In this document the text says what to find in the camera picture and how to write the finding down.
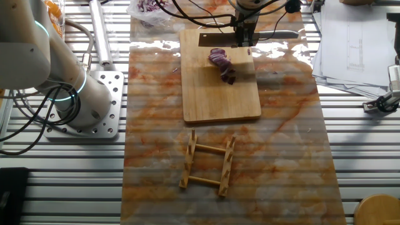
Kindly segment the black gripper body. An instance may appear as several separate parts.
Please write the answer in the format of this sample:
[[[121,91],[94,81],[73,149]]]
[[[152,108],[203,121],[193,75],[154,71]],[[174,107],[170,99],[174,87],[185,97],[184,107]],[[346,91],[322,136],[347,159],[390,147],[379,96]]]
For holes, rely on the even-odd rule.
[[[254,31],[256,28],[256,24],[258,22],[259,16],[254,14],[249,16],[251,11],[239,11],[235,10],[235,18],[237,22],[237,26],[234,27],[235,31],[243,30],[243,31]]]

